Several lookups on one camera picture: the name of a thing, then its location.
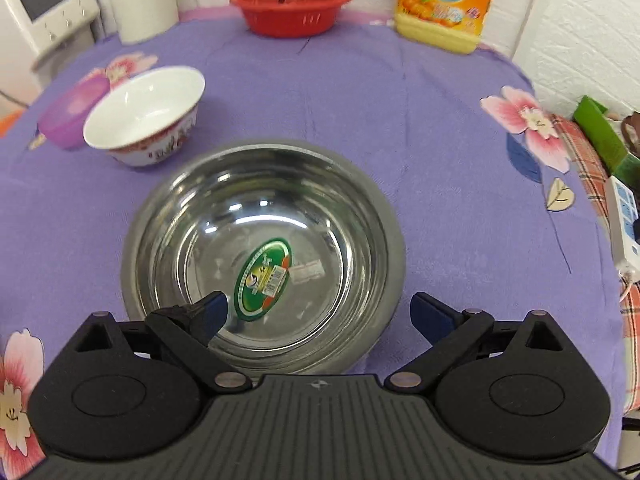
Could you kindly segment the white power strip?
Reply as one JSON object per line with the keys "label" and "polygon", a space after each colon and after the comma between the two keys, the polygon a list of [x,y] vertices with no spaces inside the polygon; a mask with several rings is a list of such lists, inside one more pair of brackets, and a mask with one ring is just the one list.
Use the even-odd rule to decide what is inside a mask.
{"label": "white power strip", "polygon": [[622,278],[639,281],[639,211],[634,193],[612,176],[605,183],[613,261]]}

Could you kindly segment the white water dispenser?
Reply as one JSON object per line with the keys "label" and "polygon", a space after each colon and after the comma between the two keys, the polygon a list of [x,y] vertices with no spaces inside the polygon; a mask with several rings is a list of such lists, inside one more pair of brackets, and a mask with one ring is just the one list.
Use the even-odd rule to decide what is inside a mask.
{"label": "white water dispenser", "polygon": [[32,105],[94,44],[96,0],[1,0],[1,107]]}

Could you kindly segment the purple floral tablecloth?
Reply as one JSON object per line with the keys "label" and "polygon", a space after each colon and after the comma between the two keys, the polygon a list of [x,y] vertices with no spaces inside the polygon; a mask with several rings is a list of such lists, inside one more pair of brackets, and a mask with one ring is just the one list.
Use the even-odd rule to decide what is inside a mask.
{"label": "purple floral tablecloth", "polygon": [[[62,93],[121,56],[200,70],[206,89],[190,139],[171,158],[131,169],[91,148],[35,141]],[[26,330],[52,359],[95,310],[125,316],[122,244],[161,180],[214,148],[303,140],[342,154],[393,205],[407,247],[406,296],[500,320],[549,311],[608,389],[612,419],[598,451],[615,463],[626,402],[620,281],[603,223],[576,169],[567,210],[514,168],[508,134],[480,102],[530,89],[495,51],[455,55],[381,23],[341,22],[311,39],[251,34],[239,18],[182,23],[137,46],[107,38],[50,84],[1,141],[1,335]]]}

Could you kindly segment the purple plastic bowl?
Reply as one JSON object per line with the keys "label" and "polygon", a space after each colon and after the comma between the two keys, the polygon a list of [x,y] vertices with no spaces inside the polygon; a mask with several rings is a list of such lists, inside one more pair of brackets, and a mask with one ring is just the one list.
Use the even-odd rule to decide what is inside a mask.
{"label": "purple plastic bowl", "polygon": [[40,115],[38,132],[63,150],[80,148],[85,144],[84,123],[89,113],[110,90],[107,76],[79,81]]}

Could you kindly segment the red plastic colander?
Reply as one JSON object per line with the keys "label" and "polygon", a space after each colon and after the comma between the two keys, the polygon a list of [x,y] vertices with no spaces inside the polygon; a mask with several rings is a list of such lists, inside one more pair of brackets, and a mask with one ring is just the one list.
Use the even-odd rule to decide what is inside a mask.
{"label": "red plastic colander", "polygon": [[333,27],[352,0],[230,0],[251,32],[279,39],[313,37]]}

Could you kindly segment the green cardboard box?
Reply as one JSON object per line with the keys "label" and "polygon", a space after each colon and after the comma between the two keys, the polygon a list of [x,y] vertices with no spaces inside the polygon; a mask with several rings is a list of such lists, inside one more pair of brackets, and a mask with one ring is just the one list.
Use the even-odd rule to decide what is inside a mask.
{"label": "green cardboard box", "polygon": [[625,183],[634,192],[639,191],[639,157],[629,151],[623,139],[606,119],[608,109],[583,96],[574,111],[574,122],[582,129],[596,150],[610,176]]}

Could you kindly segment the stainless steel bowl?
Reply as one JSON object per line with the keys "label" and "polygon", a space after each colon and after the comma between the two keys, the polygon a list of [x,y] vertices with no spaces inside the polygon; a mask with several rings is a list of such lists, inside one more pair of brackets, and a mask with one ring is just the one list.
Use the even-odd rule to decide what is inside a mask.
{"label": "stainless steel bowl", "polygon": [[122,252],[127,314],[227,299],[209,339],[245,374],[338,374],[378,342],[404,286],[392,206],[347,158],[304,142],[243,142],[160,182]]}

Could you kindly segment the yellow dish soap bottle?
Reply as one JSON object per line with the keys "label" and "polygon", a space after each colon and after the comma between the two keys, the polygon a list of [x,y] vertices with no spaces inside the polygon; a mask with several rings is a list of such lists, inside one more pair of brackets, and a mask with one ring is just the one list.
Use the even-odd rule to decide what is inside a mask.
{"label": "yellow dish soap bottle", "polygon": [[421,44],[470,54],[480,44],[491,0],[398,0],[395,29]]}

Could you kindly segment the white red-patterned bowl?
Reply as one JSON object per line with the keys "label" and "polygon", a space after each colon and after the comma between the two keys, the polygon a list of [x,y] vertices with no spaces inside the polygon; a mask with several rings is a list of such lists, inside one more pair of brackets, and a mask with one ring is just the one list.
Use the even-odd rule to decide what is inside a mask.
{"label": "white red-patterned bowl", "polygon": [[126,166],[156,165],[190,138],[205,88],[204,75],[193,67],[149,70],[96,105],[85,121],[84,140]]}

